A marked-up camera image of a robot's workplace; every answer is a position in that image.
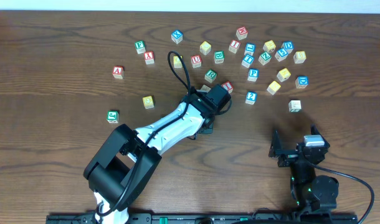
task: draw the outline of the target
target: toy block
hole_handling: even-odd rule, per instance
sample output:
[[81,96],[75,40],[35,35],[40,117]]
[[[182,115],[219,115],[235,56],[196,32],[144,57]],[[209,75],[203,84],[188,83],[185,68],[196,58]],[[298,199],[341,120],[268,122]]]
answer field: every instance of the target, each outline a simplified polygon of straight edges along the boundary
[[290,112],[299,112],[301,110],[301,101],[292,100],[288,103],[288,110]]
[[275,54],[275,58],[281,62],[282,60],[286,59],[288,56],[288,52],[285,51],[284,49],[278,49],[276,54]]
[[281,69],[278,73],[277,73],[277,78],[280,82],[284,82],[285,80],[288,80],[288,78],[290,78],[291,76],[291,73],[290,71],[288,71],[288,69],[284,68],[284,69]]
[[249,71],[248,71],[248,81],[252,81],[252,82],[255,82],[257,81],[259,77],[259,71],[257,69],[254,69],[254,68],[251,68]]
[[211,88],[209,88],[208,86],[206,85],[203,85],[200,89],[201,91],[206,91],[206,92],[209,92],[209,90],[211,90]]
[[109,111],[107,113],[107,121],[111,124],[117,124],[120,120],[120,114],[117,111]]
[[145,61],[146,61],[146,65],[154,63],[154,53],[145,52]]
[[242,59],[241,65],[244,66],[245,68],[249,68],[254,62],[254,57],[251,55],[245,55],[244,58]]
[[248,31],[245,27],[240,27],[235,32],[235,35],[237,36],[238,40],[242,40],[247,38]]
[[223,61],[225,60],[225,53],[223,52],[223,50],[220,50],[220,51],[217,51],[215,52],[215,63],[223,63]]
[[222,84],[222,87],[227,90],[229,93],[233,92],[233,85],[230,82],[225,82]]
[[269,63],[270,59],[272,59],[272,56],[270,56],[269,53],[264,52],[264,53],[262,53],[262,54],[259,56],[258,61],[259,61],[262,65],[266,65],[267,63]]
[[183,67],[182,62],[180,61],[178,56],[173,56],[173,67],[174,68],[182,68]]
[[123,74],[124,74],[123,67],[121,67],[121,66],[114,66],[114,69],[113,69],[113,76],[114,76],[114,78],[123,79]]
[[286,41],[282,44],[282,49],[284,49],[287,53],[291,53],[294,49],[294,45],[291,41]]
[[254,92],[248,92],[245,97],[245,103],[253,105],[257,101],[258,94]]
[[295,87],[296,88],[306,88],[309,84],[308,77],[298,77],[295,80]]
[[136,47],[136,51],[138,52],[138,54],[146,52],[145,42],[142,40],[135,42],[135,47]]
[[235,40],[232,40],[232,42],[229,45],[229,51],[233,53],[237,53],[237,50],[240,48],[241,43]]
[[295,63],[303,63],[306,60],[306,54],[304,51],[295,52],[294,54],[294,62]]
[[191,57],[191,65],[193,68],[201,67],[201,56],[195,55]]
[[183,34],[182,34],[182,32],[175,30],[175,31],[173,31],[171,38],[172,38],[173,42],[178,44],[178,43],[180,43],[180,41],[183,40]]
[[208,42],[204,41],[200,45],[200,52],[203,53],[204,55],[207,55],[212,49],[212,45],[209,44]]
[[279,89],[280,87],[282,87],[280,84],[278,84],[276,81],[273,81],[273,82],[269,85],[269,87],[267,88],[267,91],[268,91],[270,94],[274,95],[274,94],[278,91],[278,89]]
[[255,48],[256,48],[255,44],[247,43],[245,45],[244,55],[249,54],[249,55],[253,56],[254,52],[255,52]]
[[273,51],[275,51],[275,49],[276,49],[276,45],[272,40],[264,44],[264,51],[268,53],[272,53]]
[[210,69],[207,73],[205,73],[205,80],[207,80],[209,83],[212,83],[217,77],[217,73]]
[[146,109],[154,108],[154,102],[152,96],[143,97],[143,104]]

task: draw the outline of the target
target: wooden surface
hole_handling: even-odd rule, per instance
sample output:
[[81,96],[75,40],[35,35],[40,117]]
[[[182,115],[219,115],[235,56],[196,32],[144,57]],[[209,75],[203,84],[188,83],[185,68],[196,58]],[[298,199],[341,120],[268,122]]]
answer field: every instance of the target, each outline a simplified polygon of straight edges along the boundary
[[[249,34],[233,54],[228,47],[240,26]],[[175,29],[184,33],[178,45],[170,38]],[[280,63],[255,61],[260,77],[247,82],[245,43],[257,44],[258,57],[270,39],[293,41],[306,62],[295,65],[294,52]],[[137,40],[154,52],[154,65],[136,53]],[[190,56],[200,54],[204,40],[212,52],[194,69]],[[214,84],[231,81],[233,106],[217,118],[214,134],[183,140],[163,155],[133,208],[294,207],[290,169],[268,158],[271,133],[279,128],[294,146],[315,123],[331,144],[321,165],[369,182],[376,203],[366,223],[380,223],[380,15],[34,11],[0,11],[0,223],[44,223],[49,213],[95,208],[82,172],[116,127],[105,120],[107,111],[120,110],[120,123],[137,128],[170,113],[186,94],[169,70],[170,50],[183,55],[195,87],[207,84],[210,68],[218,73]],[[224,50],[223,64],[214,64],[214,50]],[[124,80],[113,78],[114,65],[125,66]],[[270,96],[266,88],[284,67],[292,76]],[[299,75],[309,77],[306,89],[295,88]],[[249,90],[259,95],[254,105],[244,103]],[[153,110],[143,107],[148,95]],[[302,101],[301,113],[288,112],[291,99]],[[367,188],[336,178],[336,211],[361,217]]]

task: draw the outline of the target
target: alphabet cube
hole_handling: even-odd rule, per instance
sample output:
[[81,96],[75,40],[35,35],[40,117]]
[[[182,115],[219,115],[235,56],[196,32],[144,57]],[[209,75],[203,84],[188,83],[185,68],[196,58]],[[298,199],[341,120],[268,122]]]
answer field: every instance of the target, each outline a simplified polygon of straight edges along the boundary
[[117,124],[120,120],[120,114],[117,111],[107,112],[107,121],[111,124]]
[[143,104],[146,109],[154,108],[154,102],[152,96],[143,97]]
[[255,52],[255,48],[256,48],[255,44],[247,43],[245,45],[244,55],[249,54],[249,55],[253,56],[254,52]]
[[301,101],[292,100],[288,103],[288,109],[290,112],[299,112],[301,110]]
[[175,30],[173,31],[172,35],[171,35],[171,39],[173,40],[173,42],[175,42],[176,44],[180,43],[180,41],[183,40],[183,34],[182,32],[178,31],[178,30]]
[[212,49],[212,45],[209,44],[208,42],[204,41],[200,45],[200,52],[203,53],[204,55],[207,55]]
[[249,68],[254,62],[254,57],[251,55],[245,55],[244,58],[242,59],[241,65],[244,66],[245,68]]
[[239,40],[247,38],[248,31],[245,27],[240,27],[237,29],[235,35]]
[[174,68],[182,68],[183,67],[182,62],[180,61],[178,56],[173,56],[173,67]]
[[259,71],[257,69],[254,69],[254,68],[251,68],[249,71],[248,71],[248,81],[252,81],[252,82],[255,82],[257,81],[259,77]]
[[216,79],[217,73],[210,69],[207,73],[205,73],[205,80],[209,83],[212,83]]
[[304,51],[295,52],[294,54],[294,62],[295,63],[303,63],[306,60],[306,54]]
[[193,68],[201,67],[201,56],[195,55],[191,57],[191,65]]
[[124,74],[123,67],[121,67],[121,66],[114,66],[114,69],[113,69],[113,76],[114,76],[114,78],[123,79],[123,74]]
[[253,105],[257,101],[257,97],[257,93],[248,92],[247,96],[245,97],[245,103]]
[[146,52],[145,42],[142,40],[135,42],[135,47],[136,47],[136,51],[138,52],[138,54]]
[[225,60],[225,53],[223,52],[223,50],[215,52],[215,63],[223,63],[224,60]]
[[206,86],[206,85],[203,85],[203,86],[201,87],[200,90],[202,90],[202,91],[206,91],[206,92],[209,92],[209,90],[211,90],[211,88],[209,88],[209,87]]
[[284,82],[285,80],[288,80],[288,78],[290,78],[291,76],[291,73],[290,71],[288,71],[288,69],[284,68],[284,69],[281,69],[278,73],[277,73],[277,78],[280,82]]
[[269,63],[270,59],[272,59],[272,56],[270,56],[270,54],[268,54],[267,52],[264,52],[264,53],[262,53],[262,54],[259,56],[258,61],[259,61],[262,65],[266,65],[267,63]]
[[227,90],[229,93],[233,92],[233,85],[230,82],[225,82],[222,84],[222,87]]
[[237,50],[240,48],[240,42],[232,40],[229,46],[229,51],[237,53]]
[[276,49],[276,45],[272,40],[265,42],[264,51],[268,53],[272,53],[273,51],[275,51],[275,49]]
[[275,54],[275,58],[281,62],[282,60],[286,59],[288,56],[288,52],[285,51],[284,49],[279,49],[277,50],[276,54]]
[[280,84],[278,84],[276,81],[273,81],[273,82],[269,85],[269,87],[267,88],[267,91],[268,91],[270,94],[274,95],[274,94],[278,91],[278,89],[279,89],[280,87],[282,87]]
[[292,44],[291,41],[286,41],[282,44],[282,48],[287,51],[287,53],[291,53],[292,50],[294,49],[294,45]]
[[146,61],[146,65],[154,63],[154,53],[145,52],[145,61]]
[[306,88],[309,84],[308,77],[298,77],[295,80],[295,87],[296,88]]

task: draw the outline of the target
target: white wall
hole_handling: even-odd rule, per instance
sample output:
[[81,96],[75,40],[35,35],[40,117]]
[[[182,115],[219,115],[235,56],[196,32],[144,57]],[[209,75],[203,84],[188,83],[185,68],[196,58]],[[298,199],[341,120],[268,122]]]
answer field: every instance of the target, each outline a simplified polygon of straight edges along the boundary
[[380,14],[380,0],[0,0],[0,10]]

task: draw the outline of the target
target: brown tabletop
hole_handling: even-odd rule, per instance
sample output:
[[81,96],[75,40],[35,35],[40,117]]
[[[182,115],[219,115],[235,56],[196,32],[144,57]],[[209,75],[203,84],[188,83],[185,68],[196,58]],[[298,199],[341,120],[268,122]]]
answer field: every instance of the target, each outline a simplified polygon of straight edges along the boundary
[[[246,26],[240,50],[228,51],[235,30]],[[176,45],[171,33],[184,39]],[[155,54],[146,65],[134,42],[144,40]],[[202,67],[190,56],[203,41],[212,52]],[[291,40],[307,60],[275,58],[247,81],[241,65],[245,43],[277,46]],[[172,112],[186,94],[171,73],[167,53],[176,50],[188,66],[192,85],[230,81],[233,105],[216,119],[214,133],[180,141],[168,152],[132,205],[156,213],[253,212],[296,206],[290,195],[290,169],[268,158],[273,127],[289,146],[316,124],[331,148],[320,165],[369,182],[376,203],[366,223],[380,223],[380,15],[230,14],[167,12],[0,11],[0,223],[44,223],[50,213],[81,213],[96,206],[82,172],[111,131],[108,110],[120,111],[120,124],[135,129]],[[213,51],[226,59],[215,64]],[[125,67],[125,79],[112,76]],[[292,73],[274,96],[266,91],[287,67]],[[310,84],[295,88],[306,75]],[[245,104],[256,91],[254,105]],[[153,95],[146,110],[142,97]],[[290,100],[302,112],[289,113]],[[366,210],[368,189],[343,177],[338,212]]]

